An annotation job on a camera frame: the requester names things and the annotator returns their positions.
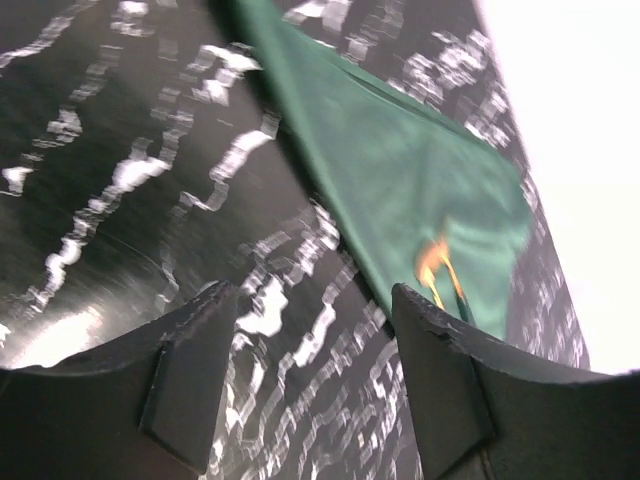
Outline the dark green cloth napkin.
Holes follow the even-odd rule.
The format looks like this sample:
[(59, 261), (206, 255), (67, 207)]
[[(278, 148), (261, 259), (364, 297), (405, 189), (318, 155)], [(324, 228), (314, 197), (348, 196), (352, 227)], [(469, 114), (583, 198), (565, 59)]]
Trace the dark green cloth napkin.
[(299, 160), (378, 304), (417, 288), (420, 252), (445, 240), (476, 325), (504, 338), (512, 271), (530, 236), (518, 170), (429, 106), (284, 21), (269, 1), (235, 1)]

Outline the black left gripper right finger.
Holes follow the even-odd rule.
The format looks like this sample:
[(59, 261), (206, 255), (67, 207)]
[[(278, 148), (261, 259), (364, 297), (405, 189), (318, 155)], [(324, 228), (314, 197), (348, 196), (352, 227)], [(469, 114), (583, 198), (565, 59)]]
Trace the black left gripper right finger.
[(405, 285), (392, 291), (427, 479), (635, 479), (639, 376), (568, 367), (506, 344)]

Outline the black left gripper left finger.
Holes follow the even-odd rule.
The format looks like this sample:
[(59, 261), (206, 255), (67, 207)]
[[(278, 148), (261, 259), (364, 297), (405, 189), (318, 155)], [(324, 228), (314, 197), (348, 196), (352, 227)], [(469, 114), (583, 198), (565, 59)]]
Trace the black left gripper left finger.
[(196, 479), (209, 464), (237, 289), (218, 282), (55, 366), (1, 373), (5, 479)]

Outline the gold fork green handle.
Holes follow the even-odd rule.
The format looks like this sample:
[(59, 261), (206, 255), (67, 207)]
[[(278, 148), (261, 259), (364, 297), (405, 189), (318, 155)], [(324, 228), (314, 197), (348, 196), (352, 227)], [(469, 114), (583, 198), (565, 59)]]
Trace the gold fork green handle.
[(469, 323), (470, 325), (474, 325), (475, 319), (472, 313), (471, 306), (468, 302), (465, 291), (461, 285), (461, 282), (453, 266), (449, 245), (444, 236), (441, 236), (439, 240), (436, 242), (435, 255), (436, 255), (436, 266), (438, 268), (444, 266), (449, 275), (450, 281), (454, 289), (455, 300), (456, 300), (456, 304), (460, 314), (460, 318), (463, 321)]

